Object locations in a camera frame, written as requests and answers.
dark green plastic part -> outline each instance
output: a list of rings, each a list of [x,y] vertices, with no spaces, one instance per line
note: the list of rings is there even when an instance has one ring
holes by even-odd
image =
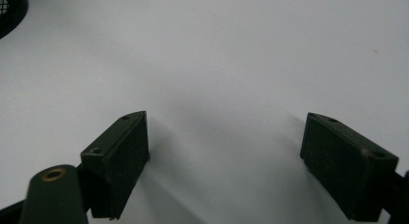
[[[145,111],[119,118],[81,153],[78,172],[93,217],[120,218],[149,158]]]
[[[19,223],[88,223],[76,168],[59,165],[36,174],[30,180]]]
[[[395,155],[337,120],[309,113],[301,157],[349,219],[378,220]]]

brass insert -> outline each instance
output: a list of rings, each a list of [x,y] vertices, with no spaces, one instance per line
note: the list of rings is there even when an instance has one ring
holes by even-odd
[[[54,181],[60,179],[61,177],[63,177],[65,173],[66,173],[66,169],[64,169],[64,168],[55,168],[55,169],[52,169],[52,170],[44,173],[41,176],[41,179],[42,179],[43,182],[54,182]]]

mesh grille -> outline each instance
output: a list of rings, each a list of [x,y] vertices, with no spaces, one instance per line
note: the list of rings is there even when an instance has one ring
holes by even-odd
[[[0,0],[0,21],[5,19],[7,12],[15,9],[21,0]]]
[[[0,15],[5,14],[9,8],[9,2],[7,0],[0,0]]]

black mesh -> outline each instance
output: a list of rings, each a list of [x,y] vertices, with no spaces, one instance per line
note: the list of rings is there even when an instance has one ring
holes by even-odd
[[[0,0],[0,23],[9,15],[8,12],[14,10],[21,0]]]
[[[0,15],[5,14],[9,8],[9,2],[7,0],[0,0]]]

white backdrop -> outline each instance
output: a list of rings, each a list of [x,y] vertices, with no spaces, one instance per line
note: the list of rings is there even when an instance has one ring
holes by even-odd
[[[0,208],[139,110],[119,224],[350,223],[299,157],[310,111],[409,169],[409,0],[29,2],[0,40]]]

